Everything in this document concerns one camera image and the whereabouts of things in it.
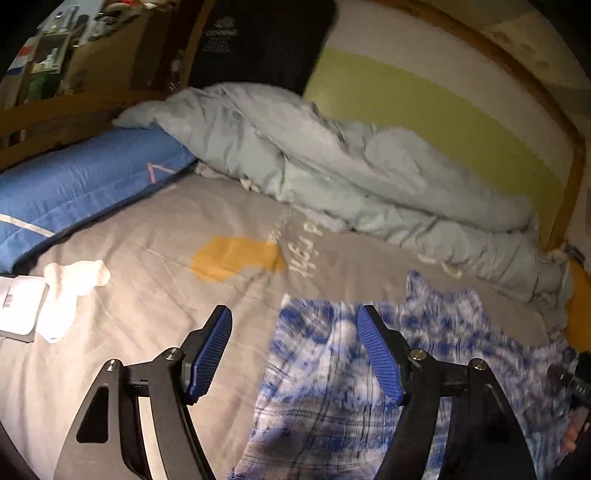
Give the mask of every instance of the pillowcase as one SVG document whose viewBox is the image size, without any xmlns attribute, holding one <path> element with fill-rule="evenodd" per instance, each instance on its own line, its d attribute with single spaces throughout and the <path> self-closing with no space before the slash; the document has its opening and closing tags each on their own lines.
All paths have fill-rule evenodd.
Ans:
<svg viewBox="0 0 591 480">
<path fill-rule="evenodd" d="M 0 272 L 65 230 L 157 190 L 194 160 L 161 128 L 114 128 L 0 174 Z"/>
</svg>

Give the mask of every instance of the wooden headboard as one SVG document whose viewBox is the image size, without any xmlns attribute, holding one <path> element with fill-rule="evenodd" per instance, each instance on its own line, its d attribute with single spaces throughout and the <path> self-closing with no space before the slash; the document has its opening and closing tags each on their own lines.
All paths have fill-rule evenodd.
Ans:
<svg viewBox="0 0 591 480">
<path fill-rule="evenodd" d="M 164 92 L 125 90 L 77 93 L 0 111 L 0 171 L 43 152 L 94 137 L 111 128 L 124 109 Z"/>
</svg>

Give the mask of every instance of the comforter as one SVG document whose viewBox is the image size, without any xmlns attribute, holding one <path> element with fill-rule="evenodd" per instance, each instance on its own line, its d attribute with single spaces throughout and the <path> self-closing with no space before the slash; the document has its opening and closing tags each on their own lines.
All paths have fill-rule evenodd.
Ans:
<svg viewBox="0 0 591 480">
<path fill-rule="evenodd" d="M 276 87 L 186 89 L 123 112 L 115 125 L 159 125 L 211 168 L 248 180 L 334 230 L 356 230 L 562 307 L 568 262 L 537 247 L 524 197 L 503 196 L 412 131 L 322 117 Z"/>
</svg>

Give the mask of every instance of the white stripe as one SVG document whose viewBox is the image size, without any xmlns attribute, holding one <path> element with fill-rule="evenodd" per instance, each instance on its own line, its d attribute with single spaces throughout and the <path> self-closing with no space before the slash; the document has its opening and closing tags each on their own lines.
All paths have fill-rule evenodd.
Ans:
<svg viewBox="0 0 591 480">
<path fill-rule="evenodd" d="M 11 223 L 13 225 L 19 226 L 20 228 L 25 228 L 27 230 L 30 230 L 31 232 L 35 232 L 35 233 L 38 233 L 39 235 L 43 235 L 46 237 L 51 237 L 51 236 L 55 235 L 53 232 L 50 232 L 49 230 L 45 230 L 44 228 L 41 228 L 40 226 L 23 222 L 22 220 L 19 220 L 18 218 L 14 218 L 9 215 L 4 215 L 3 213 L 0 213 L 0 222 Z"/>
</svg>

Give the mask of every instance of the tie-dye shirt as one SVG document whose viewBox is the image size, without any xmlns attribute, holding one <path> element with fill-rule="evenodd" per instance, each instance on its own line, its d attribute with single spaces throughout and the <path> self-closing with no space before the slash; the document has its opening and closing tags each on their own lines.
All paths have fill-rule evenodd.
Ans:
<svg viewBox="0 0 591 480">
<path fill-rule="evenodd" d="M 466 365 L 483 358 L 519 420 L 539 478 L 558 459 L 569 425 L 564 392 L 546 381 L 572 350 L 555 333 L 528 348 L 491 325 L 473 290 L 440 293 L 410 271 L 407 298 L 375 305 L 412 348 Z M 381 391 L 356 326 L 361 304 L 286 298 L 271 341 L 254 426 L 230 479 L 372 479 L 401 408 Z M 442 398 L 424 479 L 443 463 L 452 401 Z"/>
</svg>

